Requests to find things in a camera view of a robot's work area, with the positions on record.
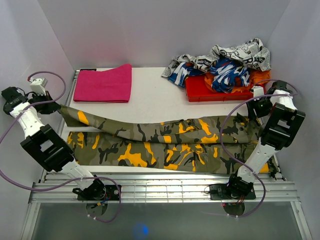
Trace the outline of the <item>camouflage yellow green trousers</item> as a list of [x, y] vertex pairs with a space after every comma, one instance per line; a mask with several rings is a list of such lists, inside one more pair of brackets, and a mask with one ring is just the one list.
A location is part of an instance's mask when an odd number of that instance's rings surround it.
[[84, 166], [122, 166], [231, 175], [254, 151], [261, 125], [235, 116], [129, 123], [68, 106], [59, 113], [71, 131], [67, 144]]

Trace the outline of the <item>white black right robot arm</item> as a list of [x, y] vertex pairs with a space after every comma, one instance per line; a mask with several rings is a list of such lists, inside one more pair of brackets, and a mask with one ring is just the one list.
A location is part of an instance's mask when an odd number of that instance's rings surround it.
[[243, 199], [253, 192], [257, 174], [273, 155], [291, 145], [306, 118], [306, 114], [295, 107], [295, 94], [287, 85], [285, 81], [276, 80], [266, 94], [254, 93], [254, 97], [245, 102], [249, 114], [257, 118], [268, 116], [268, 120], [258, 133], [258, 144], [250, 157], [226, 184], [225, 192], [232, 199]]

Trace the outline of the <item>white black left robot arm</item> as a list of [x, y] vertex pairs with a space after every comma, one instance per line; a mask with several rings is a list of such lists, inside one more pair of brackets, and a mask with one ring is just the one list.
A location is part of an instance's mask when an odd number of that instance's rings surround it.
[[61, 107], [53, 101], [48, 91], [32, 92], [28, 98], [18, 87], [8, 87], [1, 92], [5, 99], [3, 111], [17, 119], [24, 132], [22, 148], [46, 171], [62, 173], [73, 179], [77, 188], [73, 193], [84, 200], [102, 200], [107, 196], [107, 189], [100, 179], [96, 179], [88, 170], [81, 167], [75, 154], [67, 143], [46, 124], [38, 114], [49, 115]]

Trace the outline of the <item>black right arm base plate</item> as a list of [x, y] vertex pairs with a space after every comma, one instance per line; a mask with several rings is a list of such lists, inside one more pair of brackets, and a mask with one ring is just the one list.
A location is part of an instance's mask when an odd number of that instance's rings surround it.
[[211, 200], [255, 200], [256, 194], [252, 190], [248, 195], [240, 195], [239, 193], [227, 193], [226, 183], [210, 184], [208, 186], [208, 194]]

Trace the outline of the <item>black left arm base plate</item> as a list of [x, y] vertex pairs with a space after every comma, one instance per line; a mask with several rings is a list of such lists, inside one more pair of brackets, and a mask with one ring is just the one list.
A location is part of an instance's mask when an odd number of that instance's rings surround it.
[[120, 193], [122, 191], [122, 186], [119, 184], [118, 188], [115, 185], [112, 184], [106, 184], [104, 187], [104, 190], [102, 191], [102, 193], [104, 193], [104, 195], [101, 198], [93, 198], [93, 197], [89, 197], [89, 198], [85, 198], [80, 196], [78, 193], [76, 193], [76, 191], [80, 191], [79, 188], [74, 188], [72, 190], [72, 192], [74, 194], [77, 195], [76, 199], [78, 201], [118, 201], [120, 199]]

